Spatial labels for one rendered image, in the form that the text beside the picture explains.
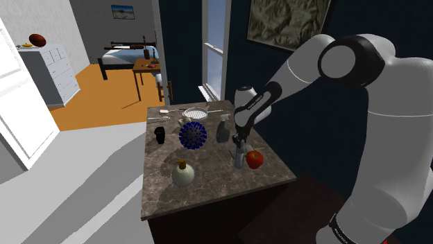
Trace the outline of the blue spiky ball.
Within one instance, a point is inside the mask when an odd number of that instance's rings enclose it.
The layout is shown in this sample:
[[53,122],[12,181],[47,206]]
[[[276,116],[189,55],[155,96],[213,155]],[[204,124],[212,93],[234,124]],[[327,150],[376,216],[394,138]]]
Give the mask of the blue spiky ball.
[[206,142],[207,131],[199,122],[188,122],[180,128],[178,138],[186,149],[196,150]]

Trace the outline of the white door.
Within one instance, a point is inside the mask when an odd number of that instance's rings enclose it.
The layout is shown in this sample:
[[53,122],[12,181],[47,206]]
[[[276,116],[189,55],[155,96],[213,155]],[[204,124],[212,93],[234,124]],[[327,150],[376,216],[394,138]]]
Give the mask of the white door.
[[27,171],[59,132],[0,19],[0,134]]

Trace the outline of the white soap dispenser gold pump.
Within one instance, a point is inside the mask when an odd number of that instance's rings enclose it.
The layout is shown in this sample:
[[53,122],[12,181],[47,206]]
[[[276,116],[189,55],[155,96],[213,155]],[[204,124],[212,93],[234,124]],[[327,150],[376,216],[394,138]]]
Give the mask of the white soap dispenser gold pump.
[[195,177],[194,169],[184,159],[176,162],[178,165],[172,171],[172,181],[178,187],[189,186]]

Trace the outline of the white framed window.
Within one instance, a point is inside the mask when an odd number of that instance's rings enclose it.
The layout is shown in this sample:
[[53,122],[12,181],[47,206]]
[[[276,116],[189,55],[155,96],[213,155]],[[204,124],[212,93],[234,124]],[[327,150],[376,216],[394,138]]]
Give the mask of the white framed window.
[[202,85],[207,101],[225,99],[232,0],[202,0]]

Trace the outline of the dark framed bed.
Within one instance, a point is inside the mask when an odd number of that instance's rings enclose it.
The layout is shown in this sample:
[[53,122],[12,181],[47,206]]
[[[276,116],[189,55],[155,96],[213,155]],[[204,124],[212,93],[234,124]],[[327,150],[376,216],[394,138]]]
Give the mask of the dark framed bed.
[[110,47],[104,48],[106,53],[97,59],[104,80],[108,79],[107,70],[132,69],[136,59],[145,58],[145,51],[149,52],[150,59],[159,58],[158,42],[142,38],[141,42],[111,42]]

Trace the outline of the red apple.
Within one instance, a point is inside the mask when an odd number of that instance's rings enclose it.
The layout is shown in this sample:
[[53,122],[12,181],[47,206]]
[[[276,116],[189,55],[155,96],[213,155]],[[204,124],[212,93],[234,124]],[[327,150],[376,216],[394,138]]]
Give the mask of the red apple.
[[246,154],[246,162],[251,169],[258,169],[264,162],[263,155],[256,150],[252,150]]

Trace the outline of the brown wooden table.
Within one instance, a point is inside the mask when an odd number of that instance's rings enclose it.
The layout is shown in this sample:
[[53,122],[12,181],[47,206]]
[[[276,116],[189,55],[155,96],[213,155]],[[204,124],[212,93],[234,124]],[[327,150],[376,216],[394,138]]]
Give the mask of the brown wooden table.
[[137,74],[140,75],[141,83],[143,84],[142,80],[142,74],[143,73],[160,73],[160,65],[159,64],[153,64],[151,60],[147,60],[145,58],[138,58],[136,59],[134,66],[133,66],[133,76],[135,79],[135,86],[137,89],[137,95],[139,101],[141,100],[140,92],[139,92],[139,85],[137,81]]

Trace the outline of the white round sieve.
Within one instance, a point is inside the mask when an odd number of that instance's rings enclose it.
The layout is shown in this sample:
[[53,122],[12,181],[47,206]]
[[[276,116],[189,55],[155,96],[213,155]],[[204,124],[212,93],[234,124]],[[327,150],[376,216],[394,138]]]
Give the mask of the white round sieve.
[[191,107],[186,109],[182,115],[190,118],[192,121],[202,121],[207,118],[209,113],[216,112],[216,110],[208,111],[202,107]]

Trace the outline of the small landscape wall picture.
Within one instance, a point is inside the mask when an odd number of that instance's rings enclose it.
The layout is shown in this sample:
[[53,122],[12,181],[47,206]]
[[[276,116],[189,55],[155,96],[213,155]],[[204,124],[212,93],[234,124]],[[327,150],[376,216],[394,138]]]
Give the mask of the small landscape wall picture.
[[115,19],[134,19],[135,13],[132,6],[111,5],[112,15]]

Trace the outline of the grey spray bottle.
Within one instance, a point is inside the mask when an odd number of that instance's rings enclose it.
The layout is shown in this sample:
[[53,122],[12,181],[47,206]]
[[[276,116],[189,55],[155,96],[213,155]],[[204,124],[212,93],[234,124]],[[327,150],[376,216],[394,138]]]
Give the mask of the grey spray bottle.
[[220,123],[218,125],[217,131],[216,131],[216,142],[217,143],[224,143],[229,140],[230,137],[230,130],[226,127],[226,121],[228,120],[229,114],[222,114],[220,116]]

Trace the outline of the white chest of drawers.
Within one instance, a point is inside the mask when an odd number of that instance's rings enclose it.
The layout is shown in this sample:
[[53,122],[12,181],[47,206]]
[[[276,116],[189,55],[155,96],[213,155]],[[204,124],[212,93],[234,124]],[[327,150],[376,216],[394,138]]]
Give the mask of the white chest of drawers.
[[72,65],[61,44],[47,44],[39,34],[18,49],[47,107],[64,107],[79,91]]

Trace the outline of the large grey wall picture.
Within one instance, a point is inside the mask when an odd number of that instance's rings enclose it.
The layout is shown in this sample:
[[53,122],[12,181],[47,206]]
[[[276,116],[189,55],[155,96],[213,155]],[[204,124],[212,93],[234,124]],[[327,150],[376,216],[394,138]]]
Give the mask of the large grey wall picture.
[[321,33],[332,0],[251,0],[247,39],[295,51]]

